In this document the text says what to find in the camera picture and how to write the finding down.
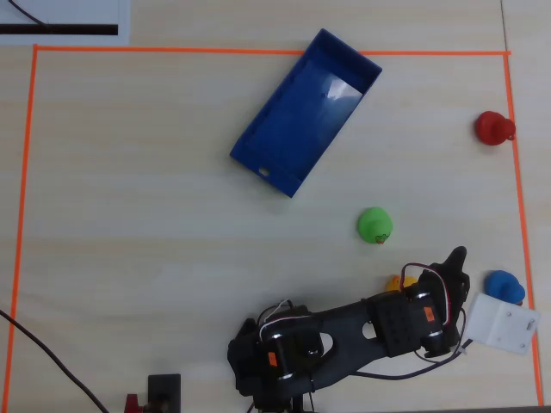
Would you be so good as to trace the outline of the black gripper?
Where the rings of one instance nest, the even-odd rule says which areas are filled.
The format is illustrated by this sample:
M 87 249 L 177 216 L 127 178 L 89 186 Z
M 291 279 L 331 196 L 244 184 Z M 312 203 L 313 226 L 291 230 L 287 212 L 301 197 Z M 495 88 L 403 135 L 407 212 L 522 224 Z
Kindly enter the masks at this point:
M 454 347 L 460 340 L 456 323 L 470 288 L 469 276 L 463 271 L 466 256 L 467 249 L 458 246 L 451 251 L 445 262 L 434 262 L 430 265 L 442 276 L 449 293 L 449 323 L 443 328 L 443 338 L 449 347 Z

